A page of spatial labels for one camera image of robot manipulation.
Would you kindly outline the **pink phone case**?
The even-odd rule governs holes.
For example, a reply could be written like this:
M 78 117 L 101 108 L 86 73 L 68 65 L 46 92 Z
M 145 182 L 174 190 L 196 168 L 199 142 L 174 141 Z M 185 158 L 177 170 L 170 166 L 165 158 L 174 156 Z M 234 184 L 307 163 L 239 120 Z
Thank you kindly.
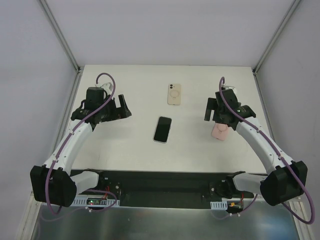
M 220 141 L 225 141 L 227 139 L 229 132 L 229 127 L 226 124 L 215 123 L 211 136 Z

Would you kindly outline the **beige phone case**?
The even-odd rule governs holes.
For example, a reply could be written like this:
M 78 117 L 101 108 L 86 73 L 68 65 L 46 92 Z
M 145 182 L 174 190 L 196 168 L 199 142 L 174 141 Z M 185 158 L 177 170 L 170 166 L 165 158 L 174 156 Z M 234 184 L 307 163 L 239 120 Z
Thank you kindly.
M 181 104 L 182 86 L 179 83 L 170 83 L 167 92 L 167 104 L 179 106 Z

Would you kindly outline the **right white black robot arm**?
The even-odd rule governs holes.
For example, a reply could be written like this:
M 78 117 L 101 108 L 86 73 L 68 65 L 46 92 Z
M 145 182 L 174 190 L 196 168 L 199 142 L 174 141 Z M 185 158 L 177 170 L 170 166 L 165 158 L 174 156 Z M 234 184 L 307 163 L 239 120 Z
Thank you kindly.
M 242 105 L 232 89 L 216 92 L 208 98 L 204 120 L 213 120 L 236 131 L 253 149 L 265 168 L 266 175 L 238 171 L 227 175 L 215 188 L 224 198 L 237 197 L 242 192 L 261 195 L 276 206 L 304 194 L 308 168 L 303 161 L 294 161 L 264 132 L 256 113 Z

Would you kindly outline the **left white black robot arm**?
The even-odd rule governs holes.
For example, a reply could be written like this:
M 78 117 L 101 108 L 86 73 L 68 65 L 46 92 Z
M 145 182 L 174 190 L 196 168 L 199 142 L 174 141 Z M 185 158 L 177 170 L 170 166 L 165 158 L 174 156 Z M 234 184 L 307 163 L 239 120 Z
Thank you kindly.
M 114 93 L 111 82 L 86 90 L 85 99 L 71 114 L 69 127 L 57 148 L 43 165 L 35 165 L 30 171 L 36 201 L 69 207 L 76 195 L 88 189 L 96 195 L 105 191 L 106 183 L 98 172 L 85 170 L 72 176 L 71 170 L 82 145 L 98 124 L 132 115 L 122 94 L 118 95 L 120 106 L 116 106 Z

